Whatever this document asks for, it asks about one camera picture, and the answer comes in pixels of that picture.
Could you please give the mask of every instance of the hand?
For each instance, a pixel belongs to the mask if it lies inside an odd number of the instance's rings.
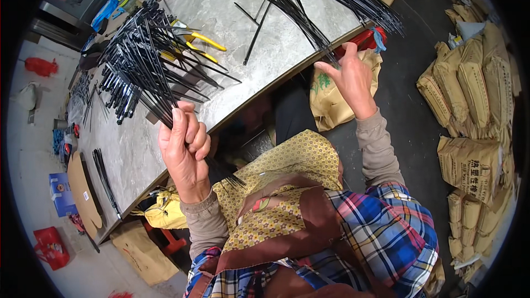
[[[206,125],[198,122],[193,103],[178,101],[177,106],[173,109],[173,129],[160,125],[158,146],[180,199],[196,204],[206,199],[211,189],[204,161],[211,139]]]
[[[315,62],[315,68],[322,70],[333,79],[356,118],[363,120],[377,112],[377,106],[370,92],[372,70],[357,56],[357,44],[344,43],[342,47],[346,50],[346,54],[339,60],[341,70],[321,61]]]

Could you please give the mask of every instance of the black pants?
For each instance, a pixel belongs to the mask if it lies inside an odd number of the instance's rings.
[[[309,96],[296,80],[289,80],[272,95],[276,120],[276,145],[309,129],[319,132],[309,107]]]

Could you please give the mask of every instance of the gray floor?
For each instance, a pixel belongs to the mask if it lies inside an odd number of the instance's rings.
[[[392,8],[402,16],[406,36],[389,35],[382,52],[379,89],[375,101],[388,121],[395,154],[411,195],[431,211],[438,234],[439,253],[445,270],[446,285],[441,296],[459,282],[449,265],[451,255],[447,194],[452,187],[441,178],[436,155],[440,134],[448,136],[434,118],[416,89],[415,82],[436,57],[434,45],[447,42],[455,28],[444,10],[450,0],[395,0]],[[351,121],[324,133],[335,145],[344,165],[344,187],[364,192],[362,155],[355,137],[357,124]]]

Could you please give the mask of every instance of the yellow-handled pliers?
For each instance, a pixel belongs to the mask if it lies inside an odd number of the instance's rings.
[[[205,58],[209,59],[213,63],[217,63],[218,64],[218,61],[213,56],[209,55],[208,53],[206,53],[206,52],[204,52],[202,50],[197,49],[184,36],[185,35],[189,35],[191,37],[199,38],[202,41],[205,41],[206,43],[209,43],[209,44],[213,45],[215,48],[217,48],[217,49],[219,49],[219,50],[221,50],[223,52],[226,51],[226,48],[224,46],[212,41],[210,38],[208,38],[208,37],[206,37],[204,35],[201,35],[200,33],[196,33],[193,29],[190,29],[190,28],[186,27],[182,23],[180,23],[181,26],[174,26],[176,23],[177,23],[177,20],[174,20],[170,24],[169,27],[162,27],[162,26],[159,26],[159,27],[173,29],[173,35],[178,39],[179,43],[181,43],[182,45],[187,46],[191,50],[194,50],[194,51],[198,52],[199,54],[201,54]]]

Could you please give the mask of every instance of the plaid shirt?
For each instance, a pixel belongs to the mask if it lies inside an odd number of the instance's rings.
[[[366,194],[326,190],[342,218],[344,236],[357,255],[368,263],[375,277],[391,287],[398,297],[413,297],[429,278],[438,259],[438,239],[430,212],[409,195],[406,187],[389,182],[367,189]],[[210,248],[191,265],[187,298],[202,276],[199,267],[221,254]],[[265,265],[225,270],[216,275],[204,297],[261,296],[278,266],[293,268],[314,289],[345,283],[355,290],[368,289],[356,269],[343,262],[332,249],[301,259],[284,258]]]

